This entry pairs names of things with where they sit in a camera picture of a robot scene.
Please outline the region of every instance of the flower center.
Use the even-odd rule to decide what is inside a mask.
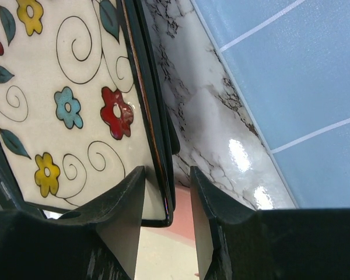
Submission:
[[[70,113],[70,111],[71,111],[71,105],[70,105],[70,103],[66,103],[66,104],[65,104],[65,110],[66,110],[68,113]]]
[[[118,105],[114,105],[113,107],[113,113],[117,118],[121,117],[121,109],[119,109]]]
[[[44,168],[44,174],[49,177],[51,175],[51,170],[49,170],[49,168]]]
[[[34,9],[33,7],[31,7],[30,5],[28,5],[26,7],[26,12],[27,12],[27,15],[32,18],[34,16]]]

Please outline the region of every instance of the yellow flower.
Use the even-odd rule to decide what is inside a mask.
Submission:
[[[43,153],[43,156],[36,155],[35,162],[39,167],[39,170],[35,172],[35,183],[40,187],[41,196],[47,197],[49,192],[56,195],[60,168],[53,164],[49,153]]]
[[[17,3],[17,15],[19,20],[24,23],[27,35],[31,36],[34,31],[40,34],[43,29],[41,24],[44,12],[42,5],[36,0],[17,0]]]

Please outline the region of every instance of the blue flower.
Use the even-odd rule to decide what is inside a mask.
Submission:
[[[81,104],[73,97],[70,87],[66,86],[62,92],[56,92],[54,100],[57,104],[56,116],[60,121],[64,121],[67,128],[71,129],[74,125],[78,128],[83,127],[83,120],[79,115]]]

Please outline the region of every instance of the black swirl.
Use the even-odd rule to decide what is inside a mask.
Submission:
[[[85,178],[85,180],[84,180],[84,183],[83,183],[82,188],[81,188],[76,194],[74,194],[74,195],[72,195],[72,196],[70,196],[70,197],[65,197],[64,199],[72,198],[72,197],[75,197],[75,196],[77,196],[78,194],[80,194],[81,191],[84,189],[84,187],[85,187],[85,185],[86,185],[86,182],[87,182],[87,170],[86,170],[86,167],[84,166],[84,164],[81,162],[80,159],[78,159],[76,156],[74,156],[74,155],[72,155],[72,154],[70,154],[70,153],[67,153],[66,155],[64,155],[64,158],[62,159],[62,169],[64,170],[64,173],[65,173],[66,178],[67,178],[69,181],[73,181],[73,180],[75,180],[75,179],[78,177],[78,168],[76,168],[75,164],[70,163],[70,164],[68,165],[68,167],[72,167],[72,168],[74,169],[74,171],[75,171],[74,176],[70,176],[70,175],[69,175],[69,172],[66,171],[66,169],[65,169],[65,159],[66,159],[67,157],[70,157],[70,156],[73,157],[73,158],[75,158],[75,159],[80,163],[80,165],[83,167],[84,172],[85,172],[85,174],[86,174],[86,178]]]
[[[93,40],[92,40],[92,35],[91,35],[91,32],[87,26],[87,24],[85,23],[85,21],[83,19],[81,19],[79,16],[69,16],[67,17],[66,19],[64,19],[62,21],[62,23],[60,24],[59,28],[58,28],[58,31],[57,31],[57,38],[56,38],[56,55],[57,55],[57,62],[58,62],[58,65],[59,67],[61,68],[61,71],[62,73],[64,73],[64,75],[73,83],[75,84],[78,84],[78,85],[84,85],[88,82],[90,82],[95,76],[96,74],[98,73],[99,69],[100,69],[100,66],[101,66],[101,61],[102,61],[102,48],[101,48],[101,57],[99,59],[99,62],[98,62],[98,66],[96,67],[96,69],[94,71],[92,71],[91,73],[91,77],[87,78],[86,80],[76,80],[75,78],[72,78],[70,77],[70,75],[67,74],[67,71],[64,69],[65,66],[62,66],[62,63],[61,63],[61,59],[60,59],[60,52],[59,52],[59,46],[61,46],[61,44],[59,43],[59,37],[60,37],[60,31],[64,25],[65,22],[67,22],[68,20],[71,20],[71,19],[77,19],[78,21],[80,21],[84,27],[85,27],[85,30],[87,30],[87,33],[88,33],[88,40],[89,40],[89,45],[90,45],[90,48],[89,48],[89,51],[88,53],[82,57],[82,58],[79,58],[76,54],[75,54],[75,47],[74,47],[74,44],[77,42],[77,39],[80,38],[80,36],[77,36],[76,38],[74,38],[72,40],[72,43],[71,43],[71,53],[73,55],[73,57],[78,61],[78,62],[85,62],[91,55],[92,53],[92,49],[93,49]]]
[[[97,143],[100,143],[100,144],[102,144],[102,145],[107,146],[108,148],[110,148],[110,149],[117,155],[117,157],[118,157],[118,159],[119,159],[119,161],[120,161],[120,163],[122,164],[122,167],[123,167],[123,174],[124,174],[123,177],[126,177],[126,170],[125,170],[125,168],[124,168],[122,159],[119,157],[118,153],[117,153],[110,145],[108,145],[107,143],[105,143],[105,142],[103,142],[103,141],[93,141],[93,142],[92,142],[91,144],[89,144],[89,146],[88,146],[88,149],[87,149],[87,156],[88,156],[89,163],[92,165],[92,167],[93,167],[96,171],[98,171],[98,172],[102,172],[102,171],[104,171],[105,168],[106,168],[106,159],[105,159],[104,155],[103,155],[102,153],[100,153],[100,152],[96,152],[95,154],[96,154],[96,155],[99,155],[100,158],[102,159],[103,167],[102,167],[102,168],[98,168],[98,167],[96,167],[96,164],[93,163],[93,162],[91,161],[91,158],[90,158],[90,149],[91,149],[91,146],[92,146],[92,145],[97,144]]]
[[[80,207],[80,205],[76,205],[74,203],[71,203],[70,201],[68,201],[67,198],[63,198],[64,201],[66,201],[68,204],[72,205],[72,206],[75,206],[75,207]]]
[[[121,56],[119,56],[118,58],[117,58],[117,61],[116,61],[116,63],[115,63],[115,72],[117,73],[117,77],[118,77],[118,79],[121,81],[121,80],[124,80],[124,78],[125,77],[119,77],[119,75],[118,75],[118,62],[119,62],[119,60],[121,59],[121,58],[125,58],[126,60],[128,60],[128,62],[130,63],[130,60],[128,59],[128,57],[123,57],[122,55]],[[122,90],[121,90],[121,93],[128,93],[128,92],[130,92],[131,91],[131,89],[134,87],[134,84],[135,84],[135,82],[134,82],[134,79],[132,79],[132,85],[129,87],[129,90],[127,90],[127,91],[125,91],[125,92],[123,92]]]
[[[107,62],[106,62],[106,57],[105,57],[104,51],[103,51],[103,56],[102,56],[102,57],[104,58],[105,65],[106,65],[106,69],[107,69],[107,72],[108,72],[108,74],[109,74],[109,77],[110,77],[111,81],[113,82],[113,84],[114,84],[114,85],[116,86],[116,88],[117,88],[117,85],[116,85],[116,83],[114,83],[114,79],[113,79],[113,77],[111,76],[109,67],[107,66]]]
[[[13,101],[11,101],[11,100],[9,99],[9,98],[10,98],[10,92],[13,92],[11,89],[13,89],[13,88],[18,89],[18,90],[21,92],[22,96],[23,96],[23,99],[24,99],[24,102],[25,102],[25,106],[26,106],[26,115],[25,115],[23,118],[21,118],[21,119],[19,119],[19,120],[16,120],[16,119],[14,119],[14,118],[9,117],[9,116],[8,116],[7,114],[5,114],[2,110],[0,110],[0,113],[1,113],[4,117],[6,117],[7,119],[9,119],[9,120],[11,120],[11,121],[14,121],[14,122],[17,122],[17,123],[22,123],[22,122],[24,122],[24,121],[27,119],[27,117],[29,116],[29,104],[27,103],[26,95],[23,93],[22,89],[20,89],[18,86],[11,86],[11,87],[9,87],[9,89],[6,91],[6,95],[5,95],[6,102],[7,102],[12,108],[14,108],[14,109],[19,109],[19,108],[21,107],[22,103],[21,103],[21,101],[20,101],[18,95],[14,95],[14,98],[16,99],[16,101],[17,101],[16,103],[17,103],[17,104],[14,104]]]

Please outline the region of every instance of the ceramic tile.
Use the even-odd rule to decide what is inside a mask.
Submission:
[[[117,12],[0,1],[0,142],[27,202],[73,209],[144,165],[143,218],[164,220]]]
[[[350,118],[350,3],[305,1],[223,55],[270,149]]]
[[[199,3],[200,12],[208,15],[208,26],[214,34],[218,47],[223,47],[295,1],[200,0],[196,2]]]
[[[350,207],[350,124],[275,154],[300,207]]]
[[[176,180],[199,166],[252,208],[293,202],[189,0],[142,0],[163,94],[180,138]]]

